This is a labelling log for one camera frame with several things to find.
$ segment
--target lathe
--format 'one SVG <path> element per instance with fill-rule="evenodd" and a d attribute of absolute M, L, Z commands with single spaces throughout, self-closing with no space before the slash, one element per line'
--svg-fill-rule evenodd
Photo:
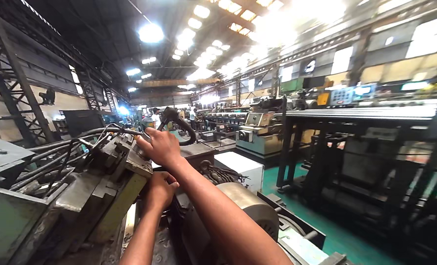
<path fill-rule="evenodd" d="M 190 130 L 174 113 L 166 109 L 162 125 L 174 120 Z M 116 264 L 128 241 L 126 213 L 134 202 L 142 203 L 139 194 L 153 173 L 133 135 L 148 137 L 109 124 L 31 149 L 0 140 L 0 265 Z M 194 142 L 195 137 L 181 142 L 181 154 L 200 172 L 214 172 L 204 177 L 295 264 L 351 264 L 345 255 L 325 254 L 325 235 L 288 211 L 278 197 L 251 193 L 240 184 L 245 176 L 213 166 L 214 150 Z M 225 264 L 180 190 L 163 217 L 167 229 L 156 236 L 153 264 Z"/>

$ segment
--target left hand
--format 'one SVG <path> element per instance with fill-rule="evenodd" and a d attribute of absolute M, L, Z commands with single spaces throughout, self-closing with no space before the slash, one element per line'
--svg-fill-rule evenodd
<path fill-rule="evenodd" d="M 146 196 L 146 208 L 163 211 L 171 204 L 174 191 L 178 187 L 179 183 L 170 173 L 153 172 L 150 179 L 150 189 Z"/>

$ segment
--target white t-shirt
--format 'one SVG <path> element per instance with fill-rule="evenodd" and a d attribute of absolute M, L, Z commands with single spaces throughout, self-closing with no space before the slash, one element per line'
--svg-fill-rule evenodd
<path fill-rule="evenodd" d="M 153 120 L 153 122 L 155 122 L 155 129 L 158 129 L 158 127 L 161 125 L 159 115 L 153 114 L 151 115 L 151 119 Z"/>

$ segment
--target worker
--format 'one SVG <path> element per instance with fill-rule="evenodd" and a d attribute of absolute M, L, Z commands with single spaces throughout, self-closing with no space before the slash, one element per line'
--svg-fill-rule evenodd
<path fill-rule="evenodd" d="M 181 157 L 178 139 L 171 133 L 147 128 L 151 143 L 136 137 L 136 143 L 156 164 L 168 172 L 155 172 L 150 179 L 147 204 L 119 265 L 149 265 L 156 229 L 174 191 L 182 187 L 195 207 L 217 249 L 231 264 L 291 265 L 284 251 L 238 205 Z"/>
<path fill-rule="evenodd" d="M 157 107 L 153 108 L 153 115 L 151 115 L 151 119 L 153 120 L 153 127 L 158 129 L 161 125 L 161 119 L 159 118 L 159 109 Z"/>
<path fill-rule="evenodd" d="M 195 123 L 195 107 L 191 107 L 191 111 L 189 112 L 189 122 L 191 123 L 191 128 L 195 131 L 196 123 Z"/>

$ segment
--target bolt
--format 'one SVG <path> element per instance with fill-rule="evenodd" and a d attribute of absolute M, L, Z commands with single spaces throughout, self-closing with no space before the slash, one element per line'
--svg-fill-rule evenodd
<path fill-rule="evenodd" d="M 1 154 L 1 155 L 6 155 L 6 154 L 7 154 L 7 150 L 0 149 L 0 154 Z"/>

